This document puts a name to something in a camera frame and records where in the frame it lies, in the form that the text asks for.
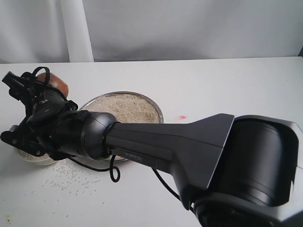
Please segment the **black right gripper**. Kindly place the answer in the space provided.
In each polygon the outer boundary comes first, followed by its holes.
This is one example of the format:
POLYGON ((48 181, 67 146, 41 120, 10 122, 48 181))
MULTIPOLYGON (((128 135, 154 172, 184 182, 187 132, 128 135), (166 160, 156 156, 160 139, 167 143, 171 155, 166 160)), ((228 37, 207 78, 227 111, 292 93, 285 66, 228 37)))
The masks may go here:
POLYGON ((21 150, 35 157, 48 154, 54 160, 84 157, 84 128, 87 111, 67 100, 63 93, 41 81, 16 76, 9 71, 2 82, 9 95, 23 104, 31 104, 31 113, 22 128, 21 150))

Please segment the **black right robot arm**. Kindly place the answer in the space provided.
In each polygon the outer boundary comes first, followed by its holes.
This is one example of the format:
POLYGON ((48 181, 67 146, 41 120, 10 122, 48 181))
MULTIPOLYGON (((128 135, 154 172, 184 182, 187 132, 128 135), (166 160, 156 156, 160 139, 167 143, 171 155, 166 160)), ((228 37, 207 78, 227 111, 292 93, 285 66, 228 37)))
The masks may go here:
POLYGON ((78 110, 50 72, 2 80, 26 116, 1 140, 54 160, 120 156, 172 175, 178 199, 204 227, 300 227, 303 132, 290 121, 217 114, 187 124, 120 123, 78 110))

